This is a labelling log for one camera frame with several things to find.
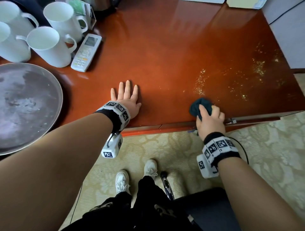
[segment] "reddish-brown desk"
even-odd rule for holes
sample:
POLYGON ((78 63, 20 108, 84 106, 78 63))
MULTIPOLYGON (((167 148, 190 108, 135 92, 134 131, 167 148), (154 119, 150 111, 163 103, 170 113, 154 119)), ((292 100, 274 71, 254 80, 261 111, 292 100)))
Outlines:
POLYGON ((58 125, 86 116, 131 80, 140 87, 139 115, 125 135, 188 130, 190 104, 205 97, 236 129, 305 110, 305 98, 260 10, 181 0, 122 1, 98 21, 105 38, 85 73, 54 68, 65 103, 58 125))

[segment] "remote control screen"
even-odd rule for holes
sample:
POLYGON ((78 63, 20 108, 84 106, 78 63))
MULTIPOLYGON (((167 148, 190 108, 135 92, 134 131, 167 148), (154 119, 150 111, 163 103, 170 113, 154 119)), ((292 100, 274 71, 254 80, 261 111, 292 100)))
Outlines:
POLYGON ((86 42, 85 42, 85 45, 88 45, 88 46, 91 46, 91 47, 94 47, 95 43, 97 41, 97 38, 94 38, 94 37, 88 37, 86 42))

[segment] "cleaning cloth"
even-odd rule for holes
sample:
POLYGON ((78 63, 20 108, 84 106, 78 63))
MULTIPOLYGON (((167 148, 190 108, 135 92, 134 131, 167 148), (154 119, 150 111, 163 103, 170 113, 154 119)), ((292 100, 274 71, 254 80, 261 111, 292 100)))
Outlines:
POLYGON ((199 119, 202 120, 202 116, 201 116, 200 111, 199 111, 199 104, 203 105, 206 108, 209 115, 212 114, 212 103, 207 99, 200 98, 200 99, 197 99, 195 102, 193 102, 191 104, 190 114, 192 116, 194 116, 194 117, 198 116, 199 119))

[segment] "right arm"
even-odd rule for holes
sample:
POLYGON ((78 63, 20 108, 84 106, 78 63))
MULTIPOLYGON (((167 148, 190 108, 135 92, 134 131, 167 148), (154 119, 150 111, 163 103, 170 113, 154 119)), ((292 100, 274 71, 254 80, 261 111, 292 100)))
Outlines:
MULTIPOLYGON (((224 114, 212 106, 212 115, 200 105, 197 118, 199 136, 205 140, 212 132, 225 134, 224 114)), ((245 161, 238 157, 222 159, 218 171, 232 209, 242 230, 304 230, 292 208, 245 161)))

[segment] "remote control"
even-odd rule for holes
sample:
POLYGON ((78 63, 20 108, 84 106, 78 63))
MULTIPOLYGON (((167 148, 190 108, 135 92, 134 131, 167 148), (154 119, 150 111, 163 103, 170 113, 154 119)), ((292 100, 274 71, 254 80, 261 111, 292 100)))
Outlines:
POLYGON ((72 61, 71 68, 76 71, 85 72, 101 41, 101 36, 96 34, 87 34, 72 61))

